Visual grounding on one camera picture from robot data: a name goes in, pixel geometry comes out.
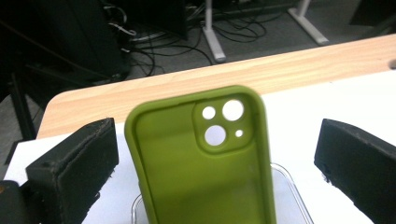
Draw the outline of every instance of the computer tower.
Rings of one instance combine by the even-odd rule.
[[[125,10],[128,22],[187,39],[185,0],[108,0]]]
[[[92,70],[79,71],[87,79],[126,73],[129,66],[121,56],[115,36],[98,0],[30,0],[46,23],[57,45],[73,63]]]

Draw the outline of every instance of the camera cutout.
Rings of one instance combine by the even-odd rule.
[[[213,119],[216,115],[216,109],[213,106],[207,106],[202,111],[202,117],[204,119]]]
[[[235,137],[242,137],[242,135],[244,135],[244,131],[242,131],[242,130],[237,130],[236,132],[235,132]]]
[[[230,100],[222,108],[224,118],[229,121],[236,121],[244,114],[244,105],[238,100]]]
[[[205,132],[205,140],[212,147],[221,145],[225,137],[226,132],[224,128],[219,125],[210,126]]]

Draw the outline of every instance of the phone case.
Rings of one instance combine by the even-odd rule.
[[[125,137],[148,221],[276,223],[264,106],[231,86],[136,107]]]

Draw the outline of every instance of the cable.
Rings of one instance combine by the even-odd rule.
[[[168,43],[159,44],[159,45],[154,45],[153,47],[154,47],[155,49],[160,49],[161,47],[168,47],[168,46],[171,46],[171,45],[173,45],[173,44],[176,44],[177,42],[180,41],[180,38],[178,38],[178,37],[176,37],[175,39],[172,39],[172,38],[175,38],[175,37],[174,37],[174,36],[168,35],[168,36],[163,36],[163,38],[156,38],[156,39],[154,39],[154,41],[156,41],[156,42],[160,42],[160,41],[162,41],[162,40],[167,40],[167,39],[170,39],[170,41],[169,41]]]
[[[131,41],[134,41],[134,42],[149,41],[150,39],[154,39],[154,38],[160,37],[162,35],[166,35],[166,33],[159,32],[159,33],[154,34],[154,35],[147,35],[147,36],[140,37],[140,38],[134,38],[134,39],[131,39]]]
[[[242,9],[240,6],[236,5],[236,7],[238,8],[238,10],[239,10],[240,12],[244,13],[244,12],[243,12],[243,9]],[[277,15],[275,15],[275,16],[272,17],[272,18],[265,19],[265,20],[263,20],[263,21],[258,21],[257,19],[258,19],[258,17],[262,14],[262,12],[264,11],[264,8],[265,8],[265,7],[266,7],[266,5],[263,4],[261,10],[259,10],[259,11],[257,12],[257,14],[254,16],[254,18],[252,19],[253,21],[255,21],[255,22],[257,22],[257,23],[266,23],[266,22],[269,22],[269,21],[274,21],[274,20],[278,19],[279,17],[283,16],[285,13],[288,12],[287,10],[283,10],[283,11],[279,12]]]
[[[146,75],[146,77],[150,77],[150,76],[152,76],[152,71],[153,71],[153,66],[157,66],[157,65],[154,65],[155,64],[155,62],[154,62],[154,59],[148,54],[148,53],[146,53],[146,52],[144,52],[144,51],[142,51],[142,50],[140,50],[140,49],[134,49],[134,50],[132,50],[132,52],[133,53],[140,53],[140,54],[143,54],[143,55],[145,55],[149,60],[150,60],[150,62],[151,62],[151,64],[149,64],[149,63],[143,63],[142,61],[140,61],[143,65],[145,65],[145,66],[151,66],[151,68],[150,68],[150,71],[148,71],[148,72],[146,72],[144,69],[143,69],[143,67],[141,66],[142,64],[140,64],[140,63],[138,63],[138,64],[131,64],[132,66],[136,66],[136,65],[138,65],[139,67],[140,67],[140,69],[143,71],[143,73]]]
[[[300,0],[294,0],[294,2],[290,3],[290,6],[291,6],[291,7],[296,7],[296,5],[297,5],[299,2],[300,2]],[[259,16],[260,16],[261,13],[264,11],[264,8],[265,8],[265,7],[266,7],[266,4],[263,4],[263,5],[262,5],[262,9],[261,9],[260,12],[258,13]],[[282,10],[282,11],[280,11],[277,15],[275,15],[275,16],[272,17],[272,18],[269,18],[269,19],[266,19],[266,20],[263,20],[263,21],[256,21],[256,22],[258,22],[258,23],[265,23],[265,22],[269,22],[269,21],[274,21],[274,20],[280,18],[281,16],[283,16],[284,14],[286,14],[287,12],[288,12],[287,9],[286,9],[286,10]]]
[[[118,10],[121,14],[122,14],[122,22],[125,24],[128,21],[128,17],[125,13],[125,11],[120,8],[120,7],[116,7],[112,4],[109,3],[105,3],[106,6],[103,7],[103,9],[107,10],[107,9],[111,9],[111,8],[115,8],[116,10]]]
[[[236,5],[236,8],[240,11],[241,14],[247,14],[245,11],[243,11],[240,8],[240,6]],[[267,30],[262,25],[263,22],[257,21],[258,17],[261,15],[263,9],[264,9],[264,6],[262,6],[261,10],[259,10],[259,12],[256,13],[253,17],[247,16],[247,19],[236,19],[236,20],[226,19],[225,21],[237,32],[233,32],[233,31],[230,31],[230,30],[227,30],[224,28],[220,28],[217,25],[213,25],[213,28],[217,31],[217,33],[219,35],[223,36],[226,39],[234,41],[234,42],[250,43],[250,42],[256,41],[258,38],[264,37],[267,35]],[[225,15],[226,17],[230,16],[228,13],[225,13],[218,9],[217,9],[217,13]],[[253,25],[258,27],[259,30],[253,29],[252,28]]]
[[[142,66],[143,66],[143,65],[144,65],[144,66],[152,66],[152,64],[145,63],[145,62],[140,61],[140,60],[137,60],[137,59],[134,59],[134,60],[137,61],[138,63],[137,63],[137,64],[131,64],[131,66],[139,66],[140,69],[143,71],[143,73],[145,73],[145,74],[147,75],[147,73],[144,71],[144,69],[142,68]],[[155,65],[155,67],[160,68],[160,69],[162,70],[163,74],[166,73],[166,72],[165,72],[165,69],[164,69],[162,66]]]
[[[202,35],[202,31],[200,32],[200,34],[198,34],[198,40],[197,40],[197,42],[195,43],[195,45],[194,45],[192,48],[197,48],[197,47],[198,47],[199,43],[201,42],[201,35]],[[161,45],[153,46],[153,48],[155,48],[155,49],[172,48],[172,47],[175,46],[174,44],[175,44],[176,42],[178,42],[179,40],[180,40],[180,39],[178,39],[178,40],[176,40],[176,41],[172,41],[172,42],[170,42],[170,43],[166,43],[166,44],[161,44]],[[190,49],[190,50],[187,50],[187,51],[184,51],[184,52],[176,53],[176,54],[164,54],[164,55],[162,55],[162,56],[177,56],[177,55],[180,55],[180,54],[187,53],[187,52],[189,52],[189,51],[191,51],[191,49]]]
[[[202,29],[200,29],[199,31],[200,31],[200,33],[198,34],[198,40],[197,40],[197,42],[195,43],[195,45],[194,45],[193,47],[184,46],[184,45],[174,45],[174,44],[173,44],[173,45],[169,45],[169,46],[160,46],[160,47],[156,47],[156,49],[182,48],[182,49],[187,49],[187,50],[184,50],[184,51],[182,51],[182,52],[175,53],[175,54],[161,54],[161,53],[155,53],[155,55],[159,55],[159,56],[177,56],[177,55],[185,54],[185,53],[190,52],[190,51],[192,51],[192,50],[196,50],[196,51],[200,52],[201,54],[203,54],[203,55],[207,58],[207,60],[209,61],[209,64],[210,64],[210,65],[213,65],[212,61],[211,61],[210,58],[207,56],[207,54],[205,54],[202,50],[200,50],[200,49],[197,48],[198,45],[199,45],[200,42],[201,42]]]
[[[114,26],[116,28],[118,28],[120,31],[123,31],[125,34],[130,35],[130,36],[135,36],[136,35],[136,31],[133,30],[126,30],[124,29],[122,26],[117,25],[116,23],[113,22],[109,22],[108,25],[110,26]]]
[[[78,69],[81,69],[81,70],[83,70],[83,71],[85,71],[85,72],[88,72],[88,73],[90,73],[90,74],[92,74],[92,75],[95,75],[95,76],[97,76],[97,77],[102,77],[102,78],[106,78],[106,79],[109,78],[109,77],[107,77],[107,76],[105,76],[105,75],[103,75],[103,74],[94,72],[94,71],[92,71],[92,70],[90,70],[90,69],[88,69],[88,68],[86,68],[86,67],[83,67],[83,66],[81,66],[81,65],[79,65],[79,64],[77,64],[77,63],[74,63],[74,62],[68,60],[68,59],[65,58],[64,56],[62,56],[62,55],[60,55],[60,54],[58,54],[58,53],[52,51],[51,49],[48,49],[48,48],[46,48],[45,46],[43,46],[43,45],[37,43],[37,42],[34,41],[32,38],[30,38],[30,37],[24,35],[23,33],[19,32],[18,30],[16,30],[16,29],[14,29],[13,27],[9,26],[7,23],[5,23],[5,22],[2,21],[2,20],[0,20],[0,24],[1,24],[2,26],[4,26],[5,28],[7,28],[10,32],[12,32],[12,33],[18,35],[19,37],[23,38],[24,40],[28,41],[29,43],[31,43],[31,44],[33,44],[33,45],[35,45],[35,46],[37,46],[37,47],[43,49],[43,50],[46,51],[47,53],[49,53],[49,54],[51,54],[51,55],[57,57],[58,59],[61,59],[62,61],[66,62],[66,63],[68,63],[68,64],[70,64],[70,65],[72,65],[72,66],[74,66],[74,67],[76,67],[76,68],[78,68]]]
[[[151,38],[148,39],[148,43],[149,46],[151,47],[151,55],[152,55],[152,66],[151,66],[151,70],[148,73],[148,76],[151,77],[152,75],[155,74],[155,54],[154,54],[154,48],[152,47]]]
[[[143,66],[151,66],[150,64],[141,62],[141,63],[137,63],[137,64],[131,64],[131,66],[132,67],[138,66],[140,68],[140,70],[143,72],[143,74],[145,74],[145,77],[149,76],[149,73],[146,72],[146,70],[144,69]]]
[[[204,11],[205,9],[205,3],[202,3],[198,8],[195,9],[195,11],[187,18],[187,21],[191,21],[194,18],[196,18],[197,16],[199,16],[199,14],[201,14],[202,11]]]

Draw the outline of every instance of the white surface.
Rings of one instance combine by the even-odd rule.
[[[323,180],[314,165],[314,155],[324,118],[350,123],[396,145],[395,86],[396,72],[392,71],[262,97],[268,116],[271,160],[290,172],[315,223],[372,223],[344,193]],[[139,188],[123,124],[116,128],[120,164],[84,223],[131,223],[131,208]],[[66,136],[18,144],[5,179],[23,184],[24,168]]]

